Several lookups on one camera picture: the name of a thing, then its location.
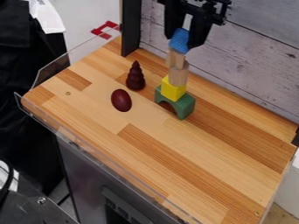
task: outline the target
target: black jacket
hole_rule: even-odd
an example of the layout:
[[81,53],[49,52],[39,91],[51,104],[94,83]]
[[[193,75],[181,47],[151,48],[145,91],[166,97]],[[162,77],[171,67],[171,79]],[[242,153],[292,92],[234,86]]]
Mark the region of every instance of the black jacket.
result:
[[38,70],[65,52],[63,34],[45,35],[28,2],[0,0],[0,153],[40,182],[57,175],[54,136],[17,107],[14,92],[25,94]]

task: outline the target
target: wooden board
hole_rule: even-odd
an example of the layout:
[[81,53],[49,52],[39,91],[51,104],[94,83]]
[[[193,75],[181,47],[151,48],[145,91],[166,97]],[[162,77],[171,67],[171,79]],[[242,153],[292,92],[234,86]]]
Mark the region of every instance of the wooden board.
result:
[[[143,6],[142,47],[164,57],[168,45],[163,35],[163,6],[149,2]],[[298,58],[294,47],[232,23],[213,26],[206,44],[187,54],[196,74],[296,123]]]
[[[153,102],[168,73],[164,59],[143,49],[123,58],[120,49],[118,38],[34,88],[22,103],[91,144],[86,150],[116,172],[120,166],[139,178],[183,219],[170,202],[203,223],[258,223],[295,152],[296,124],[194,73],[188,92],[197,99],[195,112],[179,121]],[[147,82],[139,92],[124,85],[134,60]],[[117,88],[132,98],[127,113],[111,104]]]
[[[202,4],[195,0],[188,2]],[[233,0],[227,20],[299,48],[298,11],[296,0]]]

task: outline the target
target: beige block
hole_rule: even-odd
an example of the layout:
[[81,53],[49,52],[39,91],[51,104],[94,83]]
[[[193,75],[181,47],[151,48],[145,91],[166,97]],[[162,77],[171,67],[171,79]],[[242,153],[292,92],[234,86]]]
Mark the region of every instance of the beige block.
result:
[[184,62],[183,69],[177,69],[177,67],[172,66],[168,74],[169,82],[172,86],[182,87],[187,84],[188,74],[189,74],[188,61]]
[[183,69],[184,68],[184,61],[185,56],[182,53],[179,53],[172,48],[169,49],[169,52],[167,54],[166,58],[166,66],[168,68],[176,67],[177,69]]

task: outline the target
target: gray wall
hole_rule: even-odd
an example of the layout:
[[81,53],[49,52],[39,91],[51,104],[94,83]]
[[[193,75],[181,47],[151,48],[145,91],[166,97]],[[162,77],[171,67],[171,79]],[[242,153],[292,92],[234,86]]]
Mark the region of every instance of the gray wall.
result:
[[[214,25],[206,44],[188,52],[191,70],[299,123],[298,12],[297,0],[233,0],[226,25]],[[143,0],[141,47],[166,56],[156,0]]]

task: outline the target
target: black vertical post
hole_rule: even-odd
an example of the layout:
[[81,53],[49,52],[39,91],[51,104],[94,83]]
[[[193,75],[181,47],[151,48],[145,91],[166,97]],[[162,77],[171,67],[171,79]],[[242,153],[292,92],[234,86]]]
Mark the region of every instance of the black vertical post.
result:
[[122,0],[122,56],[139,48],[142,0]]
[[293,139],[292,144],[295,145],[295,146],[297,146],[297,147],[299,147],[299,127],[298,127],[298,129],[296,131],[296,135],[295,135],[295,137]]

